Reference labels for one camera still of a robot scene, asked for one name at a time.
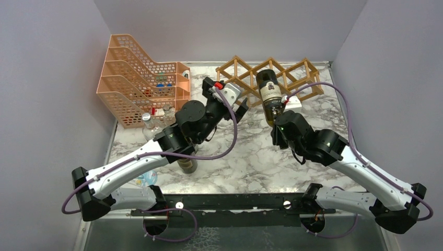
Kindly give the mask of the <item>orange plastic file organizer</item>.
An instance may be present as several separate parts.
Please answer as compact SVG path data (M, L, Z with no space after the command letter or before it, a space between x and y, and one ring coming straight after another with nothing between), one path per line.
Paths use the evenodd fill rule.
M190 68L156 62L129 34L111 35L96 94L125 129L140 128L142 114L162 119L162 108L178 111L191 99Z

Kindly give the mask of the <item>wooden wine rack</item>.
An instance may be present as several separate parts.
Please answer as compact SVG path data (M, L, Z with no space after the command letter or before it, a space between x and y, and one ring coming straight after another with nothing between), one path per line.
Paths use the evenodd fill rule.
M242 91L240 100L248 98L248 106L252 108L261 105L259 87L255 77L259 71L267 69L275 72L283 94L290 94L320 80L319 70L307 58L294 65L284 66L273 58L250 65L240 57L234 56L230 61L216 68L216 75L218 81L232 83L240 87Z

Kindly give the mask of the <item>green wine bottle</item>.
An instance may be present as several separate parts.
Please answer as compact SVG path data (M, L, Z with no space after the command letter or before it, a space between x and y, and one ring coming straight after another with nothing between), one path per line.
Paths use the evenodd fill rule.
M197 169L197 160L192 158L182 158L178 159L177 163L181 168L182 172L185 174L191 174Z
M271 69L259 71L256 75L256 82L259 88L266 122L270 127L273 127L275 119L285 108L276 74Z

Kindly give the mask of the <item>green wine bottle back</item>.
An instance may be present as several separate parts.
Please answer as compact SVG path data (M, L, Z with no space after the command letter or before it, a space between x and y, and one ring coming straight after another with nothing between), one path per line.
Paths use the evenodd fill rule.
M276 74L271 69L259 71L256 75L256 82L259 88L266 122L270 127L273 127L275 119L285 108Z

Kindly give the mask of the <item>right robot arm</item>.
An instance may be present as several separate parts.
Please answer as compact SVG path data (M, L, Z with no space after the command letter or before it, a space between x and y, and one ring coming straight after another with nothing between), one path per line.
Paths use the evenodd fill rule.
M271 135L274 145L291 149L295 158L301 157L300 164L311 161L330 167L365 188L364 192L350 192L311 183L301 199L305 211L335 209L356 213L397 234L404 234L418 221L418 205L426 188L389 175L336 132L314 130L300 113L286 111L275 118Z

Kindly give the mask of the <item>green wine bottle front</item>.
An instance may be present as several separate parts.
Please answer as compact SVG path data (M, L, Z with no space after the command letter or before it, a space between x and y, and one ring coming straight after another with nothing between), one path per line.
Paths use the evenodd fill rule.
M177 163L181 168L182 172L185 174L191 174L197 169L197 160L192 158L182 158L178 159Z

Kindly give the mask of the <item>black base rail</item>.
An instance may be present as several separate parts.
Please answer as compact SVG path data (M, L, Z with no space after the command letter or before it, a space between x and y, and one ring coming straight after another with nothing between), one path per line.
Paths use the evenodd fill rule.
M301 225L300 216L335 213L303 193L165 194L159 206L132 210L152 227L250 227Z

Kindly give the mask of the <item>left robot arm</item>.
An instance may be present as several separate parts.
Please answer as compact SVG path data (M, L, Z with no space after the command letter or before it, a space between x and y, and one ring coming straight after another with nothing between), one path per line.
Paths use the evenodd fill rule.
M198 100L187 102L177 112L177 123L164 128L134 152L101 167L72 171L74 190L65 199L64 214L80 213L85 222L97 220L113 210L144 209L156 215L164 209L160 189L150 187L143 192L123 192L121 186L150 170L182 158L212 161L232 151L237 136L237 123L246 109L233 111L233 102L220 94L210 95L207 104ZM206 140L221 119L234 123L234 138L224 152L213 156L195 156L194 146Z

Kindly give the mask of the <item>round clear glass bottle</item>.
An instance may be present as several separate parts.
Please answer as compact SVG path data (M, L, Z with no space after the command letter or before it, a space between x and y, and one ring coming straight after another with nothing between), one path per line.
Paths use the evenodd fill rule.
M170 105L164 105L162 107L163 115L161 117L163 122L163 128L171 126L176 122L175 111Z

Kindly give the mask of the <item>small clear bottle silver cap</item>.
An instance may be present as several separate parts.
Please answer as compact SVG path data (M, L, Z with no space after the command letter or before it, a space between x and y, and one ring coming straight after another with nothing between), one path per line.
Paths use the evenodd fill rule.
M166 127L161 120L153 118L150 113L142 114L142 121L144 122L142 133L146 141L152 140Z

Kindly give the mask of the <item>plastic water bottle blue label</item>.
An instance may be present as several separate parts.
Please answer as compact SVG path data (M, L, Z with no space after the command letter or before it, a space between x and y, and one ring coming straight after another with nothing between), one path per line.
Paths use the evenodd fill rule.
M135 184L142 187L155 185L158 180L158 175L155 171L148 171L135 179Z

